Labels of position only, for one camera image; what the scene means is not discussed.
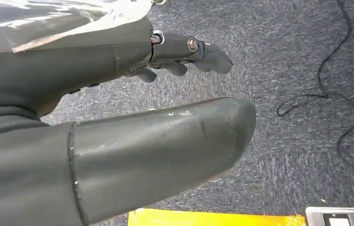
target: clear plastic sheet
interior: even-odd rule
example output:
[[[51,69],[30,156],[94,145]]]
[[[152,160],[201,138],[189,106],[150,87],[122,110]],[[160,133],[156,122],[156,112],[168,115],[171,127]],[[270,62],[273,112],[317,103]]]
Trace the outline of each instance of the clear plastic sheet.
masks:
[[[151,0],[0,0],[0,53],[137,21]]]

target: robotic hand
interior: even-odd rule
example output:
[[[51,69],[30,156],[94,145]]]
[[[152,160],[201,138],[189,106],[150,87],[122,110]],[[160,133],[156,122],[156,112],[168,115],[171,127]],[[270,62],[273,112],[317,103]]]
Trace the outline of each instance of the robotic hand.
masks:
[[[49,126],[60,98],[148,68],[227,73],[217,46],[150,21],[0,53],[0,226],[87,226],[195,187],[230,169],[256,124],[252,103],[216,98]]]
[[[151,36],[152,54],[128,71],[127,76],[138,76],[152,82],[157,75],[148,67],[167,69],[175,76],[187,72],[184,64],[193,64],[203,72],[228,73],[233,63],[218,46],[196,40],[192,36],[154,31]]]

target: black cable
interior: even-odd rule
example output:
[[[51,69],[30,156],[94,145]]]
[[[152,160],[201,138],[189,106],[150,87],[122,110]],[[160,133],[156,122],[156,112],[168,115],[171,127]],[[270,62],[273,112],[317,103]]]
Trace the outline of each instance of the black cable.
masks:
[[[342,94],[340,94],[340,93],[338,93],[338,92],[329,92],[329,91],[327,91],[326,88],[325,88],[325,87],[323,86],[323,84],[322,84],[322,80],[321,80],[321,76],[320,76],[321,70],[323,69],[325,63],[326,63],[329,59],[331,59],[331,57],[332,57],[332,56],[340,49],[340,47],[349,39],[349,36],[350,36],[350,34],[351,34],[351,32],[352,32],[352,25],[351,25],[351,22],[350,22],[349,17],[347,16],[347,13],[346,13],[346,11],[345,11],[345,8],[344,8],[344,6],[343,6],[343,3],[341,2],[341,0],[336,0],[336,1],[337,1],[337,4],[338,4],[338,6],[339,6],[341,12],[342,12],[342,15],[343,15],[344,19],[345,19],[346,26],[347,26],[347,32],[346,32],[345,38],[344,38],[344,39],[339,43],[339,45],[323,60],[323,62],[322,62],[322,63],[320,64],[320,66],[318,67],[317,74],[316,74],[316,78],[317,78],[318,88],[319,88],[321,94],[303,94],[303,95],[299,95],[299,96],[293,97],[293,98],[291,98],[291,99],[289,99],[289,100],[283,102],[283,103],[277,108],[277,115],[280,116],[280,117],[281,117],[281,116],[284,116],[284,115],[286,115],[286,114],[288,114],[290,111],[292,111],[293,109],[299,107],[300,105],[296,103],[296,104],[294,104],[293,106],[291,106],[288,110],[286,110],[286,111],[280,113],[280,109],[281,109],[283,106],[285,106],[288,102],[293,101],[293,100],[298,99],[298,98],[301,98],[301,97],[314,97],[314,98],[316,98],[316,99],[319,99],[319,98],[330,99],[331,96],[338,96],[339,98],[341,98],[341,99],[345,100],[347,103],[349,103],[350,106],[351,106],[351,107],[353,108],[353,110],[354,110],[354,103],[353,103],[349,98],[347,98],[346,96],[344,96],[344,95],[342,95]],[[353,123],[353,125],[350,126],[342,135],[339,136],[338,141],[337,141],[336,146],[335,146],[335,150],[336,150],[336,152],[337,152],[337,154],[338,154],[338,157],[339,157],[340,159],[342,159],[342,161],[343,161],[345,164],[349,165],[350,167],[352,167],[352,168],[354,169],[354,163],[348,161],[345,157],[343,157],[342,152],[341,152],[341,150],[340,150],[340,148],[339,148],[339,145],[340,145],[342,139],[343,139],[346,135],[348,135],[353,129],[354,129],[354,123]]]

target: yellow box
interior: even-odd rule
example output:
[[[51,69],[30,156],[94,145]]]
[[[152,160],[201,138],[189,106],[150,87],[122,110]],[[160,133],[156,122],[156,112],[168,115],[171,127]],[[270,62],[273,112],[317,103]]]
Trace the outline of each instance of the yellow box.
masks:
[[[305,218],[138,209],[129,213],[129,226],[306,226]]]

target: silver plate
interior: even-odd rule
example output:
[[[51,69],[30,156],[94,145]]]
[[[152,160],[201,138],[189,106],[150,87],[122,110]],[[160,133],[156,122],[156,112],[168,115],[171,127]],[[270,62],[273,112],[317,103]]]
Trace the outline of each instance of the silver plate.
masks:
[[[347,215],[347,218],[329,218],[330,226],[354,226],[354,208],[339,207],[307,207],[306,218],[308,226],[326,226],[324,216]]]

